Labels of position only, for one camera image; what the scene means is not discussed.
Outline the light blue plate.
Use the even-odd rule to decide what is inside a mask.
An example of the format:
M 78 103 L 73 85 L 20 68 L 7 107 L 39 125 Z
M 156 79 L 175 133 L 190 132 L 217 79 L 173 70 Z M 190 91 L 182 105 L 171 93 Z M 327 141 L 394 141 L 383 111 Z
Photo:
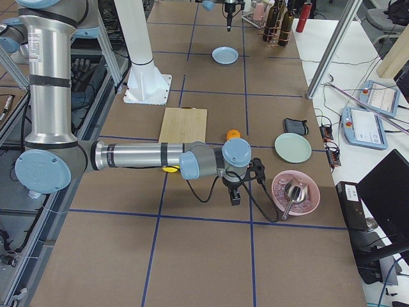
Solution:
M 239 53 L 232 47 L 218 47 L 212 51 L 213 60 L 221 65 L 230 65 L 237 61 Z

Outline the orange mandarin fruit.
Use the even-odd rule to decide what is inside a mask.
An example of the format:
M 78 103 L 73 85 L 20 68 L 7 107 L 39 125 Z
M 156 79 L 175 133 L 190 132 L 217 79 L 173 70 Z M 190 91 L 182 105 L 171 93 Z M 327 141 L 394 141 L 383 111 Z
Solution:
M 230 139 L 240 138 L 241 133 L 236 129 L 231 129 L 226 133 L 226 140 L 229 141 Z

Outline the light green plate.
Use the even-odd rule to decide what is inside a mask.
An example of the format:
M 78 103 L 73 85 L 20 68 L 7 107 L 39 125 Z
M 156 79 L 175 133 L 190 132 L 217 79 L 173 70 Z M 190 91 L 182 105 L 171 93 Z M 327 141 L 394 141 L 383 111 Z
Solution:
M 275 139 L 274 147 L 279 157 L 290 163 L 305 162 L 312 154 L 308 140 L 295 133 L 281 134 Z

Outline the pink cup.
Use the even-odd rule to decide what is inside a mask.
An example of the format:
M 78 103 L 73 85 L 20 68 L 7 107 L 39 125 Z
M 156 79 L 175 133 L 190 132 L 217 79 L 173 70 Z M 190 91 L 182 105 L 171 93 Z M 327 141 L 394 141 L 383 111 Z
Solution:
M 253 12 L 253 19 L 261 21 L 265 16 L 265 5 L 263 3 L 256 3 Z

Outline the dark green wine bottle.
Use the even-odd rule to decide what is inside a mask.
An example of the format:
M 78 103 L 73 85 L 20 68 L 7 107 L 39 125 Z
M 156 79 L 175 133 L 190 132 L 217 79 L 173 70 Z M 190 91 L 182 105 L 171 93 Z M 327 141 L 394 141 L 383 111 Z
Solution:
M 284 14 L 281 30 L 278 39 L 278 45 L 285 47 L 289 42 L 289 35 L 291 33 L 293 20 L 294 20 L 294 4 L 295 0 L 288 1 L 287 10 Z

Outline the metal scoop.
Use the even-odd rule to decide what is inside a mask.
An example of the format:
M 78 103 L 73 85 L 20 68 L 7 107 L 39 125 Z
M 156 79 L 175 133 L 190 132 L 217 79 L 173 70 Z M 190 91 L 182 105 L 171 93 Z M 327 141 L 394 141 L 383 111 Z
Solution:
M 296 178 L 292 178 L 285 186 L 284 192 L 288 199 L 288 204 L 282 215 L 282 219 L 286 220 L 291 209 L 291 206 L 295 203 L 301 203 L 308 195 L 309 186 L 306 183 L 300 182 Z

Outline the bamboo cutting board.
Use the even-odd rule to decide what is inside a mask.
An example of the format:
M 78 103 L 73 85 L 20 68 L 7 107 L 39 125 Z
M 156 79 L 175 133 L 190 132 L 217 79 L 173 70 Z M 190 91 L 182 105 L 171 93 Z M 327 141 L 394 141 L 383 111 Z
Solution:
M 167 107 L 158 142 L 205 142 L 207 114 L 206 109 Z

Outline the pink bowl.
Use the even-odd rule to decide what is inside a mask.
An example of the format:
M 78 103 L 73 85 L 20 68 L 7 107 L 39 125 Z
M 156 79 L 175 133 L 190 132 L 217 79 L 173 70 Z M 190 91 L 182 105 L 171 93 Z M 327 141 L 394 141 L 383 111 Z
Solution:
M 278 209 L 289 215 L 302 216 L 318 208 L 320 192 L 314 180 L 295 170 L 282 171 L 272 182 L 272 197 Z

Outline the red thermos bottle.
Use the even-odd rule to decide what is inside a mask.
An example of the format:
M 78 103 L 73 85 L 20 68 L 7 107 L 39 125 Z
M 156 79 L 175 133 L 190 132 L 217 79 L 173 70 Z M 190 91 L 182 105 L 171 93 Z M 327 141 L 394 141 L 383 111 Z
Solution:
M 296 32 L 297 33 L 302 33 L 304 28 L 305 28 L 305 24 L 310 16 L 310 12 L 311 12 L 311 8 L 313 7 L 313 4 L 311 2 L 305 2 L 303 4 L 302 10 L 300 12 L 300 18 L 298 19 L 298 24 L 296 27 Z

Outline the folded dark grey cloth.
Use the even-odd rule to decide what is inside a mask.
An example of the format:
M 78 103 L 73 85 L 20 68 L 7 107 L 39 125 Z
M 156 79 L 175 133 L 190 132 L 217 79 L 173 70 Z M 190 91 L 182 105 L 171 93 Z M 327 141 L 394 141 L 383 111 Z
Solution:
M 294 133 L 301 136 L 308 135 L 309 128 L 306 120 L 294 120 L 291 118 L 283 119 L 283 127 L 285 133 Z

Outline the black desktop box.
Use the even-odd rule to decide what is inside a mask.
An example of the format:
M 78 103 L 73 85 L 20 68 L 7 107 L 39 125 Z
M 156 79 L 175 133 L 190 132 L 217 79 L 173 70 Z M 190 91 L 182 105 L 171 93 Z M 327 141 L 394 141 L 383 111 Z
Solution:
M 371 229 L 367 225 L 362 200 L 357 191 L 357 184 L 340 181 L 336 185 L 336 191 L 347 229 L 370 232 Z

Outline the blue teach pendant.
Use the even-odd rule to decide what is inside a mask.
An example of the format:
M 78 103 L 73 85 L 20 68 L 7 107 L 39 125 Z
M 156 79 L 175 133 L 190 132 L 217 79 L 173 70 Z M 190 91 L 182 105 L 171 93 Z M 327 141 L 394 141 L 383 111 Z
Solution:
M 362 86 L 359 99 L 379 113 L 393 118 L 397 113 L 400 93 L 396 86 L 388 86 L 369 80 Z
M 368 110 L 345 107 L 341 115 L 341 127 L 347 142 L 351 145 L 376 150 L 388 148 L 382 121 Z

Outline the black computer monitor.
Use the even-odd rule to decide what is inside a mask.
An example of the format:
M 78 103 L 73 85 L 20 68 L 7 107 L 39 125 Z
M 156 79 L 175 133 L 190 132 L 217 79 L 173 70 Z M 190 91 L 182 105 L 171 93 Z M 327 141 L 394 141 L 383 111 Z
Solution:
M 408 161 L 393 149 L 359 183 L 357 191 L 392 241 L 408 238 Z

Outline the metal reacher stick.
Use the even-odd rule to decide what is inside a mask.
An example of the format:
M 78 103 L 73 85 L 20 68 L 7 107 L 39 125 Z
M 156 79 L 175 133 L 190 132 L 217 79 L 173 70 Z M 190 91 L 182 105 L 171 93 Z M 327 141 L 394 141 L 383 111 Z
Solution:
M 404 127 L 398 125 L 397 123 L 395 123 L 393 120 L 391 120 L 389 117 L 387 117 L 386 115 L 384 115 L 383 113 L 380 113 L 379 111 L 377 111 L 375 108 L 361 102 L 359 99 L 355 98 L 354 96 L 350 95 L 349 93 L 347 93 L 346 91 L 338 88 L 337 86 L 335 86 L 332 83 L 325 83 L 324 86 L 329 86 L 333 89 L 335 89 L 336 91 L 338 91 L 339 93 L 343 94 L 344 96 L 348 97 L 349 99 L 352 99 L 356 104 L 358 104 L 360 107 L 363 107 L 367 110 L 369 110 L 370 112 L 372 112 L 373 114 L 375 114 L 376 116 L 380 117 L 382 120 L 386 121 L 387 123 L 389 123 L 390 125 L 392 125 L 393 127 L 397 128 L 397 130 L 405 133 L 406 135 L 408 135 L 408 129 L 405 129 Z

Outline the aluminium frame post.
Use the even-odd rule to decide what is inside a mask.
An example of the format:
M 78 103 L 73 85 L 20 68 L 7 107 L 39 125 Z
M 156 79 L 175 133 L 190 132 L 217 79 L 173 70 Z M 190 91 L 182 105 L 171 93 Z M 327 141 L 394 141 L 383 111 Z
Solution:
M 323 53 L 321 61 L 313 75 L 311 83 L 308 87 L 306 92 L 306 98 L 312 100 L 315 96 L 316 92 L 318 91 L 318 87 L 324 79 L 325 74 L 338 50 L 343 38 L 349 29 L 351 22 L 353 21 L 354 17 L 356 16 L 360 5 L 362 4 L 362 0 L 349 0 L 346 4 L 346 7 L 341 14 L 341 18 L 339 19 L 336 28 L 329 40 L 327 48 Z

